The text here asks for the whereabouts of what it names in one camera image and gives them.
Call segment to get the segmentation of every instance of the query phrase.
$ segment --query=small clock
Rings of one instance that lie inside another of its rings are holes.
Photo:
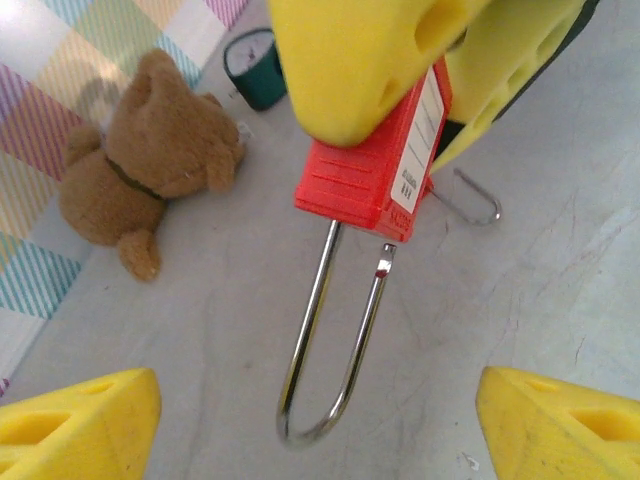
[[[240,35],[224,49],[223,58],[227,76],[254,110],[267,110],[287,93],[271,29]]]

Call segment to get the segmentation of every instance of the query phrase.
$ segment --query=teddy bear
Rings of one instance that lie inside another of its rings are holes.
[[[173,59],[153,49],[104,139],[92,125],[69,133],[60,212],[90,243],[117,247],[133,277],[149,282],[161,265],[155,232],[167,203],[207,188],[229,191],[244,155],[238,127],[215,96],[192,92]]]

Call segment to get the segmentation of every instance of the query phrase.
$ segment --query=wire hook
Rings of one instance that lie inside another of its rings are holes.
[[[340,387],[338,396],[329,411],[313,427],[302,432],[294,431],[290,423],[291,408],[296,387],[304,369],[304,360],[309,344],[313,338],[315,322],[322,310],[322,300],[328,284],[329,272],[335,259],[336,251],[338,250],[341,234],[342,224],[337,220],[332,220],[329,225],[329,231],[327,232],[324,249],[320,256],[318,271],[311,288],[307,309],[302,320],[302,325],[300,326],[300,333],[296,341],[291,365],[289,366],[289,371],[287,372],[282,387],[278,405],[277,428],[281,440],[290,446],[308,446],[318,441],[334,427],[344,413],[351,394],[353,393],[353,388],[360,370],[360,364],[362,363],[362,358],[369,341],[369,335],[371,334],[371,327],[373,326],[386,280],[393,264],[396,246],[386,243],[382,247],[380,260],[378,261],[378,266],[362,315],[358,336],[351,351],[351,358],[349,359],[349,364],[342,380],[342,386]]]
[[[444,205],[446,205],[450,210],[453,210],[460,218],[462,218],[465,222],[470,223],[471,225],[490,225],[500,220],[500,217],[502,217],[502,204],[500,203],[500,200],[498,200],[495,195],[487,191],[482,185],[479,185],[478,182],[476,182],[473,178],[471,178],[459,168],[454,168],[453,173],[454,175],[460,177],[473,191],[478,193],[482,198],[493,205],[493,213],[491,215],[485,218],[470,217],[464,212],[464,210],[454,204],[450,199],[439,194],[435,189],[432,189],[431,193],[433,193],[433,195]]]

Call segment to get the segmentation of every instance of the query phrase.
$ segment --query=gray floor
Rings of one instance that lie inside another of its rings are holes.
[[[254,2],[236,32],[266,22]],[[219,59],[202,88],[254,133],[237,187],[174,205],[151,286],[96,249],[9,400],[144,365],[164,401],[149,479],[491,480],[474,410],[485,365],[640,396],[638,25],[638,2],[603,1],[491,133],[436,174],[469,204],[451,174],[462,167],[499,195],[504,219],[473,228],[426,201],[352,402],[317,446],[290,452],[275,431],[327,227],[292,206],[309,139],[288,101],[258,115],[229,98]],[[303,426],[333,399],[380,244],[346,232],[299,398]]]

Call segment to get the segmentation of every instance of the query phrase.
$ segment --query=collar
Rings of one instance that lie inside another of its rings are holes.
[[[129,175],[127,175],[125,171],[122,169],[122,167],[118,165],[116,162],[114,162],[113,160],[111,160],[110,158],[107,158],[107,164],[111,167],[111,170],[116,172],[116,175],[118,175],[120,180],[122,180],[124,183],[126,183],[128,186],[130,186],[134,190],[145,193],[149,195],[151,198],[155,198],[156,200],[162,200],[162,201],[165,200],[162,196],[158,195],[156,192],[151,190],[146,185],[143,185],[142,183],[138,182],[137,180],[134,180]]]

